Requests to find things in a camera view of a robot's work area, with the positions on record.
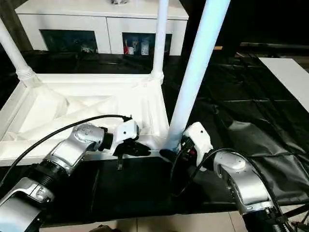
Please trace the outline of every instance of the tiled floor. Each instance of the tiled floor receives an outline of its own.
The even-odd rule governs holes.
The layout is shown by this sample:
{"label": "tiled floor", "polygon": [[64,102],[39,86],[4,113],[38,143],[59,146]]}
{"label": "tiled floor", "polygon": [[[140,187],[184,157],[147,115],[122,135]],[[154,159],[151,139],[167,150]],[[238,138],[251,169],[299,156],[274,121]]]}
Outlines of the tiled floor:
{"label": "tiled floor", "polygon": [[[283,212],[295,209],[300,205],[282,207]],[[306,213],[290,218],[301,221]],[[238,211],[212,214],[172,215],[161,217],[140,217],[108,221],[80,226],[44,228],[40,232],[89,232],[98,225],[108,225],[122,232],[247,232]]]}

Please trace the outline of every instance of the black table surface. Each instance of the black table surface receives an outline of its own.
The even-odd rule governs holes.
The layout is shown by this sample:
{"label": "black table surface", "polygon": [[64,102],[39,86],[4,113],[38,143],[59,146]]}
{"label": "black table surface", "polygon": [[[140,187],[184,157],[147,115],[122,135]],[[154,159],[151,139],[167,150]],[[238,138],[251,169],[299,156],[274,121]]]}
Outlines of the black table surface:
{"label": "black table surface", "polygon": [[[150,73],[152,59],[122,55],[27,52],[37,73]],[[18,80],[5,55],[1,103]],[[171,119],[188,57],[165,57],[162,85]],[[250,157],[267,177],[281,205],[308,202],[308,113],[258,60],[214,54],[188,125],[200,121],[215,148],[232,147]],[[224,183],[212,171],[200,172],[180,198],[170,195],[171,164],[161,158],[89,161],[78,167],[55,201],[48,224],[236,210]],[[0,168],[0,177],[7,167]],[[3,195],[29,166],[15,168]]]}

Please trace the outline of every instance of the white pole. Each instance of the white pole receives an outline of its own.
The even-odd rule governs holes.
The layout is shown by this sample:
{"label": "white pole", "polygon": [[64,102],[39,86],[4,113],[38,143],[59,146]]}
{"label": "white pole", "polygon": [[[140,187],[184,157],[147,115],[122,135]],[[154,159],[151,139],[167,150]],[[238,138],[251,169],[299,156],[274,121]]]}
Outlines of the white pole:
{"label": "white pole", "polygon": [[27,65],[16,44],[11,38],[3,21],[0,18],[0,43],[8,54],[11,62],[16,68],[18,79],[21,80],[27,87],[37,87],[40,85],[35,72]]}
{"label": "white pole", "polygon": [[182,137],[229,3],[230,0],[206,1],[164,148],[175,149]]}
{"label": "white pole", "polygon": [[154,66],[151,72],[153,78],[163,81],[163,58],[166,35],[166,22],[168,19],[169,0],[160,0],[154,46]]}

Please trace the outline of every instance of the white shelf unit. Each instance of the white shelf unit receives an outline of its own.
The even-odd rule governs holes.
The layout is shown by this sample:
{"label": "white shelf unit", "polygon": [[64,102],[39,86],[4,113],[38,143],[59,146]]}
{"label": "white shelf unit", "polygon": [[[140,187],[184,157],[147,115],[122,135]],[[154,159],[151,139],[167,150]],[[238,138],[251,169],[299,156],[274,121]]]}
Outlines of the white shelf unit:
{"label": "white shelf unit", "polygon": [[[28,0],[15,11],[33,49],[48,50],[42,29],[87,30],[94,32],[99,53],[123,54],[122,32],[155,34],[157,9],[158,0],[130,0],[124,5],[110,0]],[[170,0],[170,55],[181,54],[187,20],[179,0]]]}

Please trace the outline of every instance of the white cabinet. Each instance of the white cabinet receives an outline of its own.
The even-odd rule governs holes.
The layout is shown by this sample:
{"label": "white cabinet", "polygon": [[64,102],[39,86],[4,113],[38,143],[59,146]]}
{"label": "white cabinet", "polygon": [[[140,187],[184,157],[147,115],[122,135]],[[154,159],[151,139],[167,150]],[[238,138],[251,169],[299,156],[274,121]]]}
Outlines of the white cabinet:
{"label": "white cabinet", "polygon": [[110,42],[105,17],[80,15],[19,14],[30,43],[35,50],[48,50],[45,30],[74,30],[94,33],[99,53],[110,53]]}
{"label": "white cabinet", "polygon": [[[108,32],[110,35],[111,52],[113,54],[124,53],[123,33],[156,33],[156,19],[142,18],[107,18]],[[171,34],[169,54],[180,56],[183,47],[184,32],[187,21],[168,20],[166,33]]]}
{"label": "white cabinet", "polygon": [[[110,0],[28,0],[15,11],[33,49],[74,51],[81,46],[123,54],[123,38],[128,36],[124,33],[143,34],[140,46],[149,34],[148,50],[154,48],[157,9],[158,0],[129,0],[124,5],[112,5]],[[181,54],[187,20],[179,0],[170,0],[166,44],[170,55]]]}

